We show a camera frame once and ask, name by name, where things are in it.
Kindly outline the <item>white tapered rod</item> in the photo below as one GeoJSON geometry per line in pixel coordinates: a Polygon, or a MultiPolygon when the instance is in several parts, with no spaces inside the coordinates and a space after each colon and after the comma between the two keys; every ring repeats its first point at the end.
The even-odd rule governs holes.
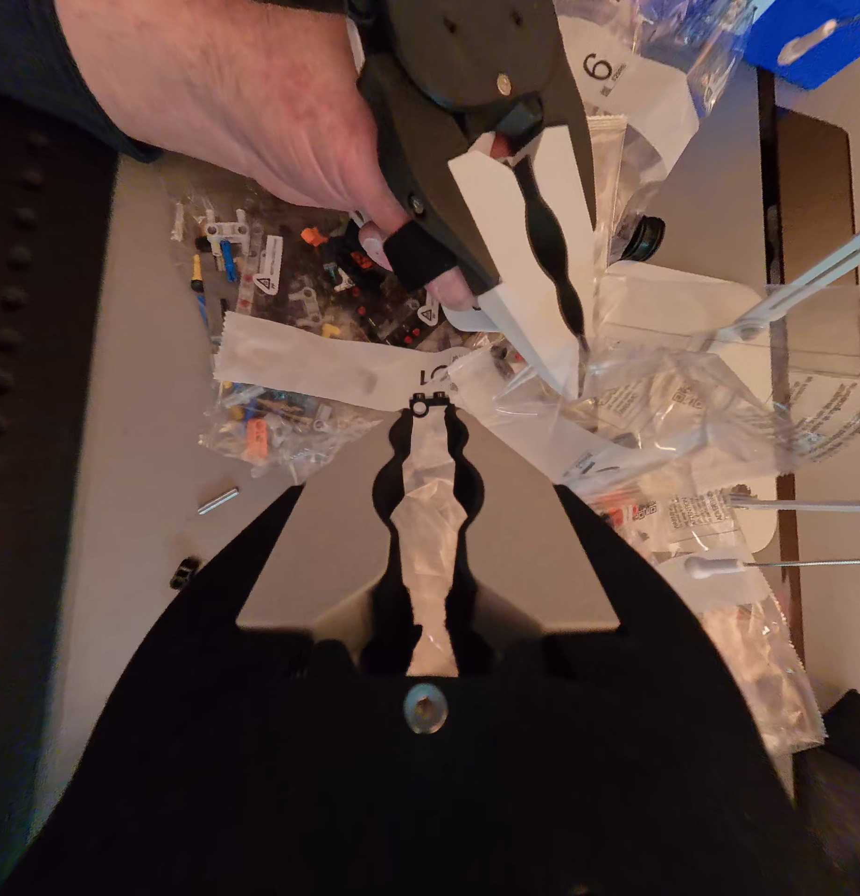
{"type": "Polygon", "coordinates": [[[732,323],[692,342],[692,351],[709,351],[717,343],[750,342],[772,323],[860,267],[860,232],[792,282],[778,287],[732,323]]]}

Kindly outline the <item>scattered loose lego pieces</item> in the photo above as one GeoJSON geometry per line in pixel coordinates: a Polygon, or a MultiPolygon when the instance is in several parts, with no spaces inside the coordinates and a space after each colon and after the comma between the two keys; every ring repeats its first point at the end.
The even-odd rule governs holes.
{"type": "MultiPolygon", "coordinates": [[[[200,504],[197,507],[197,516],[202,517],[215,509],[218,509],[220,506],[227,504],[229,501],[235,499],[240,494],[239,487],[232,487],[220,495],[212,497],[208,501],[200,504]]],[[[197,554],[190,554],[184,557],[173,573],[172,578],[169,581],[169,587],[172,591],[181,591],[183,590],[189,582],[194,578],[194,576],[200,571],[200,568],[203,566],[203,560],[197,554]]]]}

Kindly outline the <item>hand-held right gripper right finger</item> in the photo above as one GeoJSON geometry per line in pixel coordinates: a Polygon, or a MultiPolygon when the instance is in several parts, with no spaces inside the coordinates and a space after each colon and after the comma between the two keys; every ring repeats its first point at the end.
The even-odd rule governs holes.
{"type": "Polygon", "coordinates": [[[445,626],[458,674],[522,641],[614,631],[618,618],[550,479],[467,411],[444,414],[458,530],[445,626]]]}

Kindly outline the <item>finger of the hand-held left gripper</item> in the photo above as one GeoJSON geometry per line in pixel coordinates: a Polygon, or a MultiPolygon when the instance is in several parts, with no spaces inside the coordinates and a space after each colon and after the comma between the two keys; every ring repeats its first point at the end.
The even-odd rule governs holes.
{"type": "Polygon", "coordinates": [[[561,319],[585,350],[596,282],[595,235],[567,126],[547,127],[526,148],[521,192],[529,246],[554,286],[561,319]]]}
{"type": "Polygon", "coordinates": [[[525,150],[512,164],[478,150],[448,164],[500,276],[473,311],[451,312],[448,319],[459,330],[501,333],[559,395],[576,399],[584,350],[561,319],[554,286],[529,246],[521,192],[525,150]]]}

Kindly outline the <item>black round object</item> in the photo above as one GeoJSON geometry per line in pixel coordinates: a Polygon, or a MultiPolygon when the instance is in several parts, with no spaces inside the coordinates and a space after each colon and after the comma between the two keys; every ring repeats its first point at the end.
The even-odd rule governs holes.
{"type": "Polygon", "coordinates": [[[647,263],[660,249],[666,234],[666,222],[652,215],[641,215],[637,219],[620,255],[621,261],[647,263]]]}

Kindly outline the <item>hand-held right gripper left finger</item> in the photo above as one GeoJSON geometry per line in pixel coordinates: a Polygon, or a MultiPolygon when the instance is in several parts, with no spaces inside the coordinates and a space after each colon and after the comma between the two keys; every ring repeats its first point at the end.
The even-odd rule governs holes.
{"type": "Polygon", "coordinates": [[[245,630],[341,642],[370,674],[404,674],[413,606],[393,512],[413,414],[403,410],[347,444],[302,487],[237,618],[245,630]]]}

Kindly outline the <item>thin white rod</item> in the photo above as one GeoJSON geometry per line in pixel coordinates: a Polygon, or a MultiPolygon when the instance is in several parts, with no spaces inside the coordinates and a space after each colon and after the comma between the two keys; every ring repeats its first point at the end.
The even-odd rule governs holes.
{"type": "Polygon", "coordinates": [[[745,510],[860,513],[860,502],[857,501],[769,500],[740,493],[729,493],[727,503],[735,509],[745,510]]]}

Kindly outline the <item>person's left hand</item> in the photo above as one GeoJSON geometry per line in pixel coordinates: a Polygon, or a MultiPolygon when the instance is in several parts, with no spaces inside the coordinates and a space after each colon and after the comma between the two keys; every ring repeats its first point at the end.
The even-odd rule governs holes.
{"type": "Polygon", "coordinates": [[[379,167],[341,15],[259,2],[61,1],[77,69],[128,137],[245,175],[281,200],[360,213],[389,267],[410,220],[379,167]]]}

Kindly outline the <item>clear bag long dark parts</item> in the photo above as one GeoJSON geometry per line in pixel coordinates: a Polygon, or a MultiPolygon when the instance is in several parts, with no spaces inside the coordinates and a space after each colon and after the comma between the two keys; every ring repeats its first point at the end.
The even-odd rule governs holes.
{"type": "Polygon", "coordinates": [[[741,62],[749,1],[555,2],[590,115],[624,117],[615,210],[624,252],[648,204],[712,113],[741,62]]]}

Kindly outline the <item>blue plastic bin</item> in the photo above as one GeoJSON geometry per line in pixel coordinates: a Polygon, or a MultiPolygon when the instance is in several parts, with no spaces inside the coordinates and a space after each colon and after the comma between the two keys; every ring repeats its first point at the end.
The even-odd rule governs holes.
{"type": "Polygon", "coordinates": [[[860,58],[860,1],[755,2],[743,60],[811,91],[860,58]]]}

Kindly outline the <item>black perforated board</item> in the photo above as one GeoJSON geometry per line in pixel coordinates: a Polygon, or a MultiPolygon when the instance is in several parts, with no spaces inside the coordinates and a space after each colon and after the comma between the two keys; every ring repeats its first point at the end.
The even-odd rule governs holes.
{"type": "Polygon", "coordinates": [[[34,814],[118,161],[0,97],[0,881],[34,814]]]}

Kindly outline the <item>numbered clear plastic bag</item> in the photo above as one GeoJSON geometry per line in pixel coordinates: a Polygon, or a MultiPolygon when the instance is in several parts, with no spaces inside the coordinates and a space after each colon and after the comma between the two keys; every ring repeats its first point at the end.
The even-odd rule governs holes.
{"type": "Polygon", "coordinates": [[[171,156],[169,245],[220,381],[378,411],[447,386],[447,369],[500,333],[440,307],[364,252],[364,219],[285,203],[249,178],[171,156]]]}

